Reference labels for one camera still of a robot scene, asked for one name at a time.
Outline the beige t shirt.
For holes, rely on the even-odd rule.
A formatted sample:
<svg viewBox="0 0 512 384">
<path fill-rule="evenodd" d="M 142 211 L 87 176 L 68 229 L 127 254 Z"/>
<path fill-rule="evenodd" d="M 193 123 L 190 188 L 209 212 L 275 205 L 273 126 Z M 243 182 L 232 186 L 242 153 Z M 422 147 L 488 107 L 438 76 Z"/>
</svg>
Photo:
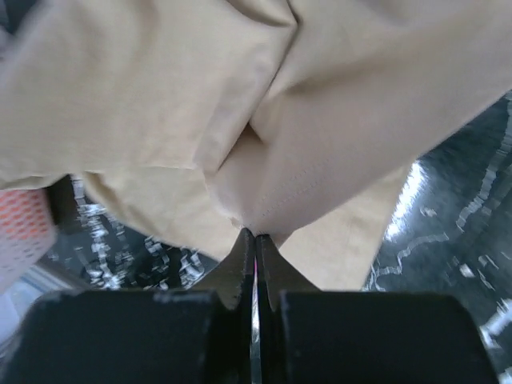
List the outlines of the beige t shirt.
<svg viewBox="0 0 512 384">
<path fill-rule="evenodd" d="M 44 1 L 1 65 L 1 187 L 74 174 L 224 258 L 361 288 L 411 163 L 511 88 L 508 1 Z"/>
</svg>

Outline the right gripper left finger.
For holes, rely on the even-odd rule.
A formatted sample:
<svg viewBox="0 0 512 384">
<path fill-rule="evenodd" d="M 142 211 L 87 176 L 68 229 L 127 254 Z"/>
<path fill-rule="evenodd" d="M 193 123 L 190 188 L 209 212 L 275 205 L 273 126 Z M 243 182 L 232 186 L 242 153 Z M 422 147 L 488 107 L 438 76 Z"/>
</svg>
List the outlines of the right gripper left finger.
<svg viewBox="0 0 512 384">
<path fill-rule="evenodd" d="M 1 365 L 4 383 L 248 383 L 255 239 L 189 290 L 41 296 Z"/>
</svg>

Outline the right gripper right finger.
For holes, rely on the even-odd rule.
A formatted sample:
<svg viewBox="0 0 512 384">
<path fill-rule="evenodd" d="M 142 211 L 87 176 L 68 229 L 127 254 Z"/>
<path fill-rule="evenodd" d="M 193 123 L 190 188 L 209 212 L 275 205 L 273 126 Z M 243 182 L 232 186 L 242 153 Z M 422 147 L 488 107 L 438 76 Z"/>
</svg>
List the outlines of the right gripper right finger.
<svg viewBox="0 0 512 384">
<path fill-rule="evenodd" d="M 319 290 L 255 240 L 264 383 L 496 383 L 468 311 L 440 294 Z"/>
</svg>

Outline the white plastic laundry basket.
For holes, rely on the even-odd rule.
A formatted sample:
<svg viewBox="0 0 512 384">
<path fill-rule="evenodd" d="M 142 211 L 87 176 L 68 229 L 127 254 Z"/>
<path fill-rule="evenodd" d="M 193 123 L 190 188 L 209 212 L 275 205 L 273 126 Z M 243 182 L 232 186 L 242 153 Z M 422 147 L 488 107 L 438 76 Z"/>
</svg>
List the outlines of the white plastic laundry basket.
<svg viewBox="0 0 512 384">
<path fill-rule="evenodd" d="M 44 190 L 1 192 L 1 291 L 35 264 L 57 239 Z"/>
</svg>

